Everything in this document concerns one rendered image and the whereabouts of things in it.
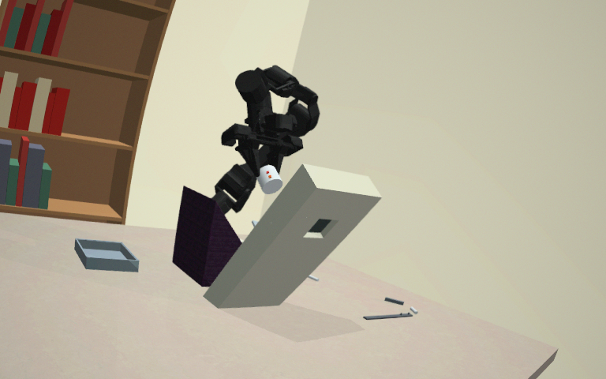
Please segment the white cylinder with two slots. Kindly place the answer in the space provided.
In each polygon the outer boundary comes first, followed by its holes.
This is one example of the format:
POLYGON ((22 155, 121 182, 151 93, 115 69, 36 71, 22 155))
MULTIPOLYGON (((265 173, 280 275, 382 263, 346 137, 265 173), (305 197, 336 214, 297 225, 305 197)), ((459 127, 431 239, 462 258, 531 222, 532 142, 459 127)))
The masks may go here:
POLYGON ((260 188, 265 194, 277 192, 282 187, 282 180, 274 166, 266 165, 260 168, 260 176, 256 177, 260 188))

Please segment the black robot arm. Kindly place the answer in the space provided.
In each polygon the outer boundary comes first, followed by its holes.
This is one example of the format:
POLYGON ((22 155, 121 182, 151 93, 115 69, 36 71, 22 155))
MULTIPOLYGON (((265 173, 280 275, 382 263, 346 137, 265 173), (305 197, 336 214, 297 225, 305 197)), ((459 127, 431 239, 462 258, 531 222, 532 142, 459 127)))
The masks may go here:
MULTIPOLYGON (((256 133, 264 133, 264 129, 276 132, 274 137, 279 140, 286 135, 303 137, 313 130, 319 121, 318 95, 308 87, 299 84, 297 78, 277 65, 266 69, 257 67, 255 70, 240 73, 235 80, 235 86, 242 99, 247 102, 247 112, 260 106, 272 109, 270 90, 283 98, 290 98, 290 96, 295 98, 290 101, 286 114, 264 116, 259 113, 256 121, 256 133), (298 100, 307 104, 308 109, 298 103, 298 100)), ((215 184, 215 196, 212 199, 217 202, 224 214, 230 209, 238 213, 243 209, 255 188, 256 176, 249 165, 247 163, 235 164, 215 184)))

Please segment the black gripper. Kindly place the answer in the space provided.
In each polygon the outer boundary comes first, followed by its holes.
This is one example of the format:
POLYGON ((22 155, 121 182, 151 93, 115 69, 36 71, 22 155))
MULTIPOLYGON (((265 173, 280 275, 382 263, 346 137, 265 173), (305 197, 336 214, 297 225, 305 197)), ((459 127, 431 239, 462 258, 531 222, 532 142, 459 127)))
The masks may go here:
POLYGON ((303 149, 302 139, 286 135, 279 140, 274 137, 276 132, 265 129, 264 133, 256 133, 256 121, 259 113, 264 116, 277 114, 270 107, 265 106, 250 109, 247 112, 248 117, 244 120, 249 125, 233 124, 222 134, 221 144, 232 147, 236 143, 236 140, 238 140, 238 146, 235 147, 235 150, 241 154, 241 157, 249 165, 256 177, 260 176, 260 144, 268 146, 270 150, 266 154, 268 164, 274 166, 279 174, 283 157, 290 156, 303 149))

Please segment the light blue square tray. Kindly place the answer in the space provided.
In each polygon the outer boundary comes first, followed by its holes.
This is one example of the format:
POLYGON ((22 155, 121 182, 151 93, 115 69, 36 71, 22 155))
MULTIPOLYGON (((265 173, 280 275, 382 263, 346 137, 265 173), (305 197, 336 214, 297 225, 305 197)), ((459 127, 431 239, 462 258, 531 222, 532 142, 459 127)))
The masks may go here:
POLYGON ((138 272, 140 260, 122 242, 75 239, 74 249, 85 269, 138 272))

